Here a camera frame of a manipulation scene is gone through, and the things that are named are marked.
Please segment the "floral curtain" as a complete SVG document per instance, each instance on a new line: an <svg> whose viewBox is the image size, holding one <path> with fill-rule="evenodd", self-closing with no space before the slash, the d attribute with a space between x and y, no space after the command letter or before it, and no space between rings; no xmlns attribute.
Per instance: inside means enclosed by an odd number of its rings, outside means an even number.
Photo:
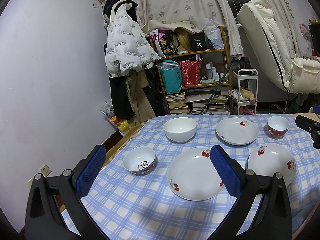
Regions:
<svg viewBox="0 0 320 240"><path fill-rule="evenodd" d="M136 0L138 22L147 25L151 20L163 24L189 21L192 31L204 29L205 18L211 18L227 30L229 52L243 54L240 34L227 0Z"/></svg>

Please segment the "small bowl red emblem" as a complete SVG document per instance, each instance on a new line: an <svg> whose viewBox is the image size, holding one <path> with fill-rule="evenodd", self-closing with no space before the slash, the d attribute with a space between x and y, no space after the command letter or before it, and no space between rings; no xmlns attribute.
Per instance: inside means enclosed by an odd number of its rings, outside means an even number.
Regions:
<svg viewBox="0 0 320 240"><path fill-rule="evenodd" d="M124 168L138 176L150 172L155 163L156 154L154 150L146 146L131 150L123 159Z"/></svg>

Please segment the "plain white bowl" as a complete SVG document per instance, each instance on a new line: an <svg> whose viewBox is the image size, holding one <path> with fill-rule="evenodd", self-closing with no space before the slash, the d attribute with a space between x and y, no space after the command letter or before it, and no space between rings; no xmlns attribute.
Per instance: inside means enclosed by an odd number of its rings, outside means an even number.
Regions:
<svg viewBox="0 0 320 240"><path fill-rule="evenodd" d="M171 141L183 143L190 140L197 130L197 122L188 117L174 118L163 125L165 135Z"/></svg>

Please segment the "large cherry plate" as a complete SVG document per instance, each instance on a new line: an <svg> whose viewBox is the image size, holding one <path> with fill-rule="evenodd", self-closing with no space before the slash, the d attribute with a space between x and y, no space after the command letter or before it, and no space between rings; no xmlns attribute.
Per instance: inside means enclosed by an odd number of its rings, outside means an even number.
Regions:
<svg viewBox="0 0 320 240"><path fill-rule="evenodd" d="M179 154L171 162L167 182L174 194L190 201L208 200L225 187L210 160L210 149L200 147Z"/></svg>

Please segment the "red patterned bowl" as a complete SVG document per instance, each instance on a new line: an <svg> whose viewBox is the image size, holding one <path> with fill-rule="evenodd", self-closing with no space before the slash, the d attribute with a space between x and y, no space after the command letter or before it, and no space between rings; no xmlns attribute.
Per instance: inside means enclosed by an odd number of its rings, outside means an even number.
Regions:
<svg viewBox="0 0 320 240"><path fill-rule="evenodd" d="M267 121L268 131L275 138L282 138L288 131L289 126L289 121L282 116L272 116Z"/></svg>

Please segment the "stack of books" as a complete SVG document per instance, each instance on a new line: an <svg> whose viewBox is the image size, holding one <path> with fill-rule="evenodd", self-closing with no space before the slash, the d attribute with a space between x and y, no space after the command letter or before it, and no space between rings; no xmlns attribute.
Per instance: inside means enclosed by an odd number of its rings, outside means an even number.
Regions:
<svg viewBox="0 0 320 240"><path fill-rule="evenodd" d="M185 103L185 92L167 95L165 100L170 114L189 114L188 105Z"/></svg>

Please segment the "red gift bag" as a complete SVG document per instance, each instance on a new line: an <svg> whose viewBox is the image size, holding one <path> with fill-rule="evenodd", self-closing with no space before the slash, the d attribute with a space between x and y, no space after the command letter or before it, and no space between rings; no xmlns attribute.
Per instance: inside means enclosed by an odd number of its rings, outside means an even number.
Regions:
<svg viewBox="0 0 320 240"><path fill-rule="evenodd" d="M184 87L196 87L200 83L201 61L180 61Z"/></svg>

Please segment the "black box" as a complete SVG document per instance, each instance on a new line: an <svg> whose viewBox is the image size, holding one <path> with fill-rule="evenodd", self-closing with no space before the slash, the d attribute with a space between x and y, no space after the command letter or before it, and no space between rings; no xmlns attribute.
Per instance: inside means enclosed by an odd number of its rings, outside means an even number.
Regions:
<svg viewBox="0 0 320 240"><path fill-rule="evenodd" d="M207 50L206 36L204 32L189 35L189 41L192 51Z"/></svg>

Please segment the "teal bag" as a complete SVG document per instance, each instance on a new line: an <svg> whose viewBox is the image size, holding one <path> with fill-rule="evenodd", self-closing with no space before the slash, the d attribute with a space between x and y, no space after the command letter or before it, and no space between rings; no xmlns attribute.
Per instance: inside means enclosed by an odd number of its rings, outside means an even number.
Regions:
<svg viewBox="0 0 320 240"><path fill-rule="evenodd" d="M168 95L179 93L183 84L178 62L165 60L157 64L156 67L160 70L166 93Z"/></svg>

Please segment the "yellow wooden shelf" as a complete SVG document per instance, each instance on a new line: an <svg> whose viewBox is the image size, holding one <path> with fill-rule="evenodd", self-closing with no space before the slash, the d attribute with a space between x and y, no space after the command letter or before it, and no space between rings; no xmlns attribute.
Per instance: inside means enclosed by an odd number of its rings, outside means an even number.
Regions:
<svg viewBox="0 0 320 240"><path fill-rule="evenodd" d="M229 52L223 27L214 27L219 48L207 38L205 32L190 34L183 28L172 31L157 28L151 32L151 45L163 54L157 61L165 107L169 114L197 114L187 102L191 89L206 95L202 88L230 89Z"/></svg>

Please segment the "white utility cart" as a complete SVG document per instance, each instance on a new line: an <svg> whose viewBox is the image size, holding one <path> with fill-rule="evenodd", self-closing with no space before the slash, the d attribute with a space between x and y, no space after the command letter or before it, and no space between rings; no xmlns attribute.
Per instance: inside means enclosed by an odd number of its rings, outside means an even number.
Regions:
<svg viewBox="0 0 320 240"><path fill-rule="evenodd" d="M232 71L232 75L238 83L238 88L231 91L231 100L236 103L237 115L255 114L258 103L258 71L252 68L240 69ZM250 81L255 82L255 91L249 88Z"/></svg>

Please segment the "white recliner chair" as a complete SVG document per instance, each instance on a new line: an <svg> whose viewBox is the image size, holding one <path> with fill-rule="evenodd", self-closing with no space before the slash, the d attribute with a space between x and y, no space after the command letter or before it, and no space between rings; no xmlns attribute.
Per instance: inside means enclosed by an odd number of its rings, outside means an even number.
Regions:
<svg viewBox="0 0 320 240"><path fill-rule="evenodd" d="M268 0L245 3L238 15L264 75L293 94L319 94L319 62L291 58Z"/></svg>

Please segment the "white puffer jacket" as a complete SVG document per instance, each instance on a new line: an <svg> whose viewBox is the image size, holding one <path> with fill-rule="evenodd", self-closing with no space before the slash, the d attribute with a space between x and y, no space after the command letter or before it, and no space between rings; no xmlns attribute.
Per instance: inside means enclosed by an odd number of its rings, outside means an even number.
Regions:
<svg viewBox="0 0 320 240"><path fill-rule="evenodd" d="M106 69L110 75L127 75L130 70L140 72L150 68L161 58L147 41L140 25L129 15L136 15L136 3L121 0L111 9L107 26L107 44L105 53Z"/></svg>

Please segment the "green pole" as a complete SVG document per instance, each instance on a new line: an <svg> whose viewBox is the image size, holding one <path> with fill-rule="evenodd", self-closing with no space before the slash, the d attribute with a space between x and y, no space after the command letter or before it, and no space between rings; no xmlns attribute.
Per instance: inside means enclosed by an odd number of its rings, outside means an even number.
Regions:
<svg viewBox="0 0 320 240"><path fill-rule="evenodd" d="M221 87L222 82L224 80L224 78L226 77L226 75L229 75L229 71L231 69L232 64L234 63L236 57L234 56L231 60L231 62L228 65L228 68L226 70L226 72L224 73L224 75L222 76L222 79L219 81L219 83L217 84L217 87L214 89L214 91L212 92L212 94L210 95L210 97L208 98L208 100L206 101L205 105L202 107L202 109L199 112L199 115L201 115L205 110L208 109L208 105L210 103L210 101L212 100L212 98L215 96L217 90Z"/></svg>

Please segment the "wall socket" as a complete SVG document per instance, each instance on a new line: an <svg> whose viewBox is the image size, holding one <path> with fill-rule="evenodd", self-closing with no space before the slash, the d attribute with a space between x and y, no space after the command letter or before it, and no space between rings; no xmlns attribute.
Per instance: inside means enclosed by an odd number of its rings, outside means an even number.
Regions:
<svg viewBox="0 0 320 240"><path fill-rule="evenodd" d="M51 174L51 169L49 168L49 166L47 164L44 164L41 168L40 168L40 172L45 176L49 176Z"/></svg>

